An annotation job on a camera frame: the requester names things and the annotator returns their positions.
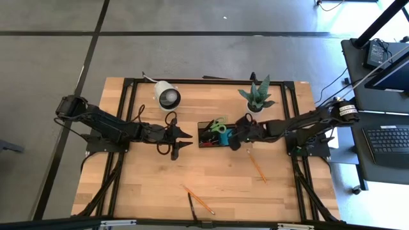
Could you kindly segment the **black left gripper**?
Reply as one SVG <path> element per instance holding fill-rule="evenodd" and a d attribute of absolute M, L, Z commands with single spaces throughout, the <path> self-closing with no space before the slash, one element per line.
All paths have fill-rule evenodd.
<path fill-rule="evenodd" d="M 176 125 L 161 126 L 141 123 L 141 126 L 141 142 L 147 144 L 172 144 L 171 160 L 177 160 L 179 157 L 179 150 L 192 144 L 192 142 L 175 142 L 175 139 L 177 138 L 192 138 L 190 134 L 185 133 Z"/>

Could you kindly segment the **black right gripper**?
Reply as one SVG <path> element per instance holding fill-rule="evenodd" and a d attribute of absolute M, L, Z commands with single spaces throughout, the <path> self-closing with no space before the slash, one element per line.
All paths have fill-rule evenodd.
<path fill-rule="evenodd" d="M 241 142 L 267 142 L 265 129 L 250 113 L 230 125 L 230 129 L 236 130 L 235 136 L 228 138 L 229 147 L 233 151 L 240 149 Z"/>

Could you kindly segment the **blue sticky note box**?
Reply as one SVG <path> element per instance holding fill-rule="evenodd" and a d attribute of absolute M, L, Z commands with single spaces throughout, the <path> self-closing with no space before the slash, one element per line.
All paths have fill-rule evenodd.
<path fill-rule="evenodd" d="M 224 133 L 219 135 L 219 145 L 229 146 L 229 137 L 232 136 L 232 129 L 227 129 Z"/>

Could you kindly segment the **green handled scissors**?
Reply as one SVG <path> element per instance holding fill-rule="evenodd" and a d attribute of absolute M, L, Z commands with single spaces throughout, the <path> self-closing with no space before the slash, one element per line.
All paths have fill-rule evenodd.
<path fill-rule="evenodd" d="M 208 130 L 210 132 L 219 132 L 223 134 L 226 131 L 226 117 L 219 117 L 210 122 Z"/>

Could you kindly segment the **yellow pencil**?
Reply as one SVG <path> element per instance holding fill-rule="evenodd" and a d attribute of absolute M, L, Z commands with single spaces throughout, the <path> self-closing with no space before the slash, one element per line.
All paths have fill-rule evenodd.
<path fill-rule="evenodd" d="M 257 172 L 258 172 L 259 175 L 261 176 L 261 179 L 263 180 L 263 182 L 264 182 L 265 184 L 267 184 L 267 180 L 266 180 L 266 178 L 265 178 L 265 175 L 263 174 L 263 172 L 262 172 L 260 166 L 258 165 L 258 163 L 256 162 L 255 158 L 253 157 L 253 155 L 252 155 L 250 149 L 247 149 L 246 152 L 247 152 L 247 154 L 248 154 L 250 160 L 252 161 L 253 165 L 255 166 Z"/>
<path fill-rule="evenodd" d="M 212 215 L 215 215 L 215 212 L 197 195 L 195 195 L 195 193 L 193 193 L 193 191 L 191 191 L 191 189 L 189 189 L 188 187 L 186 187 L 185 185 L 181 186 L 198 202 L 200 203 L 207 211 L 209 211 Z"/>

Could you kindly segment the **black mesh desk organizer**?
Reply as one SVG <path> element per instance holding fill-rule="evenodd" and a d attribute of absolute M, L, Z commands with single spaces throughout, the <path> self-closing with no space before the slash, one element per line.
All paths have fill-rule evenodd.
<path fill-rule="evenodd" d="M 199 122 L 199 123 L 197 124 L 198 141 L 199 141 L 198 146 L 199 146 L 200 148 L 227 147 L 227 146 L 220 146 L 220 145 L 219 145 L 219 141 L 218 141 L 218 142 L 213 142 L 213 143 L 215 144 L 214 146 L 210 146 L 210 147 L 201 147 L 201 146 L 200 146 L 200 144 L 202 143 L 202 142 L 201 142 L 201 136 L 202 136 L 202 135 L 200 135 L 199 133 L 201 132 L 201 130 L 202 130 L 207 124 L 209 124 L 209 121 Z M 230 125 L 233 125 L 233 124 L 227 124 L 227 125 L 226 125 L 226 128 L 227 128 L 227 129 L 230 129 Z"/>

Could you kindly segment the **white plant pot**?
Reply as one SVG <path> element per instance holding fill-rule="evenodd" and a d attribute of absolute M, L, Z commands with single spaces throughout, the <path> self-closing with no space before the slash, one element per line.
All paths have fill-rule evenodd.
<path fill-rule="evenodd" d="M 247 110 L 248 113 L 250 113 L 251 115 L 259 115 L 263 112 L 264 108 L 263 107 L 257 108 L 255 105 L 247 103 Z"/>

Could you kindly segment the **green snake plant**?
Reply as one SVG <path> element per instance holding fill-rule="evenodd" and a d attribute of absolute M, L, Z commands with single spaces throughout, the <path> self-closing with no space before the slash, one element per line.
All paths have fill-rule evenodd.
<path fill-rule="evenodd" d="M 243 89 L 239 89 L 238 92 L 247 100 L 247 103 L 255 105 L 257 108 L 263 107 L 266 109 L 275 104 L 273 100 L 268 100 L 268 98 L 271 96 L 271 94 L 268 93 L 269 86 L 270 76 L 267 75 L 259 86 L 253 82 L 249 93 Z"/>

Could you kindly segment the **white desk lamp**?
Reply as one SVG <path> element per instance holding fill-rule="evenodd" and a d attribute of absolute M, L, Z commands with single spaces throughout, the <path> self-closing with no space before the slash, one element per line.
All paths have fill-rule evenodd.
<path fill-rule="evenodd" d="M 154 85 L 155 99 L 163 111 L 173 111 L 181 102 L 180 92 L 170 83 L 160 80 Z"/>

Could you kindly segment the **thin black pen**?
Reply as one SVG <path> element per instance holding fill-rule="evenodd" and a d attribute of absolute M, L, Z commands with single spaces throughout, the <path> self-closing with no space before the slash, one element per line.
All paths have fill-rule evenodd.
<path fill-rule="evenodd" d="M 192 196 L 191 194 L 188 192 L 188 200 L 189 200 L 189 206 L 190 206 L 190 210 L 191 210 L 191 214 L 193 217 L 194 222 L 197 222 L 197 216 L 194 210 L 194 206 L 193 206 L 193 202 L 192 202 Z"/>

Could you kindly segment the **black computer keyboard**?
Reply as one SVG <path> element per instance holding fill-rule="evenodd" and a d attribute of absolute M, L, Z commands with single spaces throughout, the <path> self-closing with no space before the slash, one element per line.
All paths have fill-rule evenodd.
<path fill-rule="evenodd" d="M 375 164 L 409 169 L 409 125 L 367 126 L 362 132 Z"/>

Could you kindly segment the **dark grey keyboard desk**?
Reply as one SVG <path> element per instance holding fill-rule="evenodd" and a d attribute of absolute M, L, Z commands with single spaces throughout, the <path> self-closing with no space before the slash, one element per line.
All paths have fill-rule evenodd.
<path fill-rule="evenodd" d="M 360 121 L 351 127 L 351 131 L 359 161 L 357 172 L 362 189 L 366 188 L 368 181 L 409 185 L 409 169 L 384 167 L 374 163 L 362 132 L 364 127 L 409 125 L 409 116 L 361 112 L 359 118 Z"/>

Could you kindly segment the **black rig crossbar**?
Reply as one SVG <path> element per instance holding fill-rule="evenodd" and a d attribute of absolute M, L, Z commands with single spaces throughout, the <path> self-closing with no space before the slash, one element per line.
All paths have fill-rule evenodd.
<path fill-rule="evenodd" d="M 395 230 L 382 227 L 360 226 L 345 222 L 248 222 L 221 220 L 160 220 L 160 219 L 115 219 L 103 217 L 70 217 L 48 220 L 31 220 L 0 224 L 0 230 L 85 230 L 97 227 L 118 226 L 183 226 L 200 229 L 216 227 L 268 228 L 274 230 Z"/>

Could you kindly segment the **white diagonal rod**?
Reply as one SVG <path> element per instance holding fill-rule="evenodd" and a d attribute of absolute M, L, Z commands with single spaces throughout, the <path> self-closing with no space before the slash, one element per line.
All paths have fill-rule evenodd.
<path fill-rule="evenodd" d="M 380 73 L 381 68 L 389 66 L 392 59 L 396 61 L 403 54 L 409 51 L 409 44 L 407 43 L 392 43 L 390 48 L 399 48 L 399 50 L 392 53 L 391 57 L 386 59 L 375 69 L 368 69 L 362 65 L 365 59 L 366 49 L 356 49 L 350 40 L 343 40 L 341 42 L 341 47 L 351 83 L 336 93 L 338 96 L 340 92 L 347 89 L 347 91 L 340 96 L 340 100 L 344 100 L 347 95 L 349 95 L 360 84 L 365 82 L 369 77 L 374 77 L 376 73 Z"/>

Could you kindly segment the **black power adapter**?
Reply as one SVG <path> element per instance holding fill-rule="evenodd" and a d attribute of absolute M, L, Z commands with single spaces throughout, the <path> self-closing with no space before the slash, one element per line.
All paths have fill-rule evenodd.
<path fill-rule="evenodd" d="M 363 62 L 363 67 L 375 69 L 388 58 L 388 44 L 383 40 L 371 40 L 367 46 L 366 57 Z"/>

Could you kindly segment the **black computer monitor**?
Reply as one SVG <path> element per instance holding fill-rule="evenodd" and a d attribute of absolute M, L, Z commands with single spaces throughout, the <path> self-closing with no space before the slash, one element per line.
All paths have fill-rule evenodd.
<path fill-rule="evenodd" d="M 409 93 L 409 51 L 364 86 L 371 89 Z"/>

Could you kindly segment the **grey floor object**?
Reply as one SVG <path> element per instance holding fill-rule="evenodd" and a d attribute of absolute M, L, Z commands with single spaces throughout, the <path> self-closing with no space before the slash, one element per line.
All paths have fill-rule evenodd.
<path fill-rule="evenodd" d="M 4 141 L 0 139 L 0 153 L 3 150 L 10 150 L 18 153 L 22 153 L 24 151 L 24 148 L 22 146 L 12 144 L 10 142 Z"/>

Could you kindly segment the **black diagonal pole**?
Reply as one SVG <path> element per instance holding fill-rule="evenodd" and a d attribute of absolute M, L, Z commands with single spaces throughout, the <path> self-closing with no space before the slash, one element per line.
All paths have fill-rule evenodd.
<path fill-rule="evenodd" d="M 361 49 L 379 30 L 402 10 L 409 0 L 394 0 L 394 2 L 355 40 L 352 45 Z"/>

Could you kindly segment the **black aluminium table frame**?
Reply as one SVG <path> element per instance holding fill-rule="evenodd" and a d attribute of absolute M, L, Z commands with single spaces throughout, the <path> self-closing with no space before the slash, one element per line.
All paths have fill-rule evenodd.
<path fill-rule="evenodd" d="M 237 151 L 229 147 L 199 148 L 197 123 L 225 117 L 234 123 L 246 112 L 246 100 L 238 80 L 198 79 L 199 83 L 174 84 L 181 93 L 176 109 L 178 126 L 193 136 L 194 144 L 179 151 L 177 160 L 161 155 L 153 144 L 131 143 L 125 153 L 113 216 L 116 218 L 192 220 L 184 185 L 215 212 L 212 215 L 194 198 L 192 204 L 199 220 L 244 220 L 298 222 L 300 211 L 297 190 L 286 140 L 274 143 L 245 143 Z M 144 122 L 165 125 L 167 112 L 153 98 L 153 83 L 137 83 L 133 118 L 140 105 Z M 260 176 L 252 158 L 259 165 Z M 320 158 L 309 158 L 314 191 L 337 219 L 339 208 L 329 166 Z M 70 214 L 78 214 L 101 187 L 107 153 L 97 153 L 84 164 Z"/>

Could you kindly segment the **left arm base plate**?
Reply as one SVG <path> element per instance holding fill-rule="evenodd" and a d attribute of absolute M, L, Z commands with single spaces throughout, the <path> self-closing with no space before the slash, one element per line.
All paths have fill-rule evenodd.
<path fill-rule="evenodd" d="M 90 153 L 96 152 L 127 152 L 130 146 L 130 141 L 115 143 L 107 138 L 102 137 L 102 134 L 96 130 L 91 130 L 90 134 L 83 134 L 86 138 L 86 151 Z"/>

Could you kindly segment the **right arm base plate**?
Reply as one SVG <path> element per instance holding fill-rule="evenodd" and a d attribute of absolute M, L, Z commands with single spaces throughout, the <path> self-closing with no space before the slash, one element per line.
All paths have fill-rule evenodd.
<path fill-rule="evenodd" d="M 296 157 L 329 157 L 330 150 L 328 138 L 325 134 L 315 135 L 299 144 L 295 133 L 290 133 L 285 137 L 288 155 Z"/>

